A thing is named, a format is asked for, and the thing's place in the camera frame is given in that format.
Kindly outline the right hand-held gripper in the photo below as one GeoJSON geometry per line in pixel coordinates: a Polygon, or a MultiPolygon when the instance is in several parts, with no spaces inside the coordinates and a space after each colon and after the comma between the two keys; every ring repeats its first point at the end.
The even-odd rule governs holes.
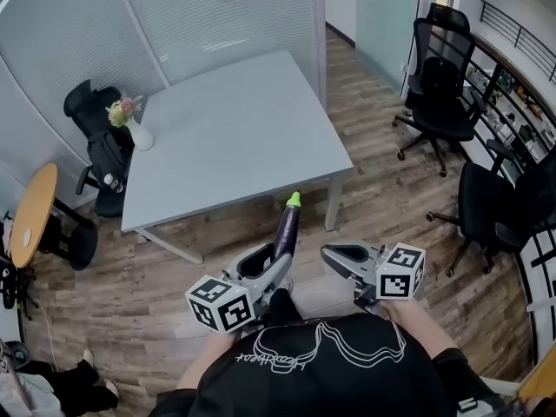
{"type": "Polygon", "coordinates": [[[393,247],[324,246],[322,260],[354,280],[354,303],[363,309],[379,300],[411,300],[424,276],[425,250],[398,242],[393,247]]]}

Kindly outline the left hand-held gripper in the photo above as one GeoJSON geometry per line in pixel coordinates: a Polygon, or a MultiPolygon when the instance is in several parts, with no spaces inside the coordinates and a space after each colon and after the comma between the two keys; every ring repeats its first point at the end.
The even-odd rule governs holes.
{"type": "Polygon", "coordinates": [[[285,253],[265,269],[274,249],[273,243],[250,249],[239,257],[236,271],[224,272],[219,278],[204,275],[189,288],[185,297],[195,319],[217,333],[259,324],[268,310],[268,296],[281,285],[292,265],[292,255],[285,253]]]}

